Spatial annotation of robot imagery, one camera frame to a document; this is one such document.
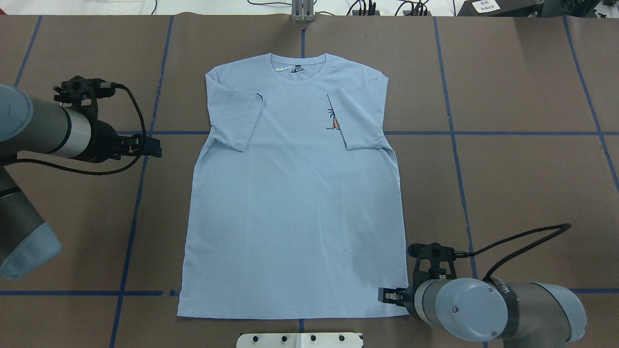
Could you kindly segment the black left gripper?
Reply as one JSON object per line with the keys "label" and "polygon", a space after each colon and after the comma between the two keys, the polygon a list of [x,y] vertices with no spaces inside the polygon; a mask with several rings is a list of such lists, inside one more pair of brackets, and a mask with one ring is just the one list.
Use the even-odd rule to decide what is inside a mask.
{"label": "black left gripper", "polygon": [[[121,160],[124,156],[162,157],[161,141],[150,136],[120,136],[106,122],[98,120],[94,124],[93,136],[86,148],[86,161],[101,163],[106,160]],[[146,147],[133,150],[134,147]]]}

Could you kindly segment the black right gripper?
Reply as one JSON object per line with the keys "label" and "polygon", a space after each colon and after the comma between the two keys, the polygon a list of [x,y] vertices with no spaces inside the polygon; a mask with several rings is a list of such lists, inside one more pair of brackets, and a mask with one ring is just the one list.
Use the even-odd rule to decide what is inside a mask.
{"label": "black right gripper", "polygon": [[412,318],[421,319],[415,307],[415,295],[420,285],[420,283],[412,283],[407,288],[397,287],[395,289],[380,287],[378,300],[385,304],[404,306]]}

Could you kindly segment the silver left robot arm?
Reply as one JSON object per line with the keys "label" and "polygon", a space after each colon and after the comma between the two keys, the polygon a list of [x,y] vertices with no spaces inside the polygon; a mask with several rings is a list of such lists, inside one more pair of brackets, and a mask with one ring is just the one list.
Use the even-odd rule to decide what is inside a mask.
{"label": "silver left robot arm", "polygon": [[[99,119],[100,99],[124,91],[137,112],[141,130],[121,136],[113,126]],[[158,139],[148,135],[141,108],[130,88],[100,78],[75,76],[54,87],[53,101],[43,101],[20,88],[0,87],[0,237],[1,277],[21,279],[52,260],[61,245],[44,218],[7,171],[17,164],[36,164],[88,176],[119,174],[142,157],[162,156]],[[30,152],[85,163],[102,163],[130,157],[124,167],[88,171],[50,161],[21,157]]]}

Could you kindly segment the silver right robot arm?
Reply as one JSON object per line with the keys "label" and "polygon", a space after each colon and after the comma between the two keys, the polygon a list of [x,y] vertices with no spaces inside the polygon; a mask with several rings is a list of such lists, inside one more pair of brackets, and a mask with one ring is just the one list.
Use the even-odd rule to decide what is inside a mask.
{"label": "silver right robot arm", "polygon": [[500,340],[505,348],[565,348],[582,339],[588,325],[575,293],[539,282],[432,279],[406,289],[380,288],[378,299],[463,341]]}

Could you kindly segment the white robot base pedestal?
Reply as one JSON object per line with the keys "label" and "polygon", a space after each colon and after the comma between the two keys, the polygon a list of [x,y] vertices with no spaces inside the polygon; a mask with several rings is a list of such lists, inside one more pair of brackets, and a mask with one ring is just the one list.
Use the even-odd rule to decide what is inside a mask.
{"label": "white robot base pedestal", "polygon": [[248,333],[239,336],[237,348],[364,348],[362,333]]}

